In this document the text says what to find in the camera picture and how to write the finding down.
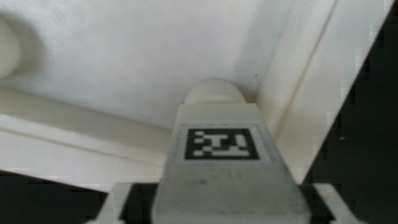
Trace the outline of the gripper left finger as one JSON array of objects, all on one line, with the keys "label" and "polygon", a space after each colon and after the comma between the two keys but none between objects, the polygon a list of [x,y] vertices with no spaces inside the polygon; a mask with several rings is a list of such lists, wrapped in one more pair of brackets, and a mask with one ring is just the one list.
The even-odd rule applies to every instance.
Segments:
[{"label": "gripper left finger", "polygon": [[126,224],[126,221],[121,218],[121,214],[125,210],[130,191],[130,183],[118,183],[114,185],[98,216],[84,224]]}]

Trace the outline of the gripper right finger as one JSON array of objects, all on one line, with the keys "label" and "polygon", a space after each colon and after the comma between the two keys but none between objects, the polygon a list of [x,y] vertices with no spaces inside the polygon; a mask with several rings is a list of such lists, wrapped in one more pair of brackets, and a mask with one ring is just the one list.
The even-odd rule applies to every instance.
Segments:
[{"label": "gripper right finger", "polygon": [[327,183],[317,183],[315,190],[334,215],[334,220],[329,224],[370,224],[356,217],[334,186]]}]

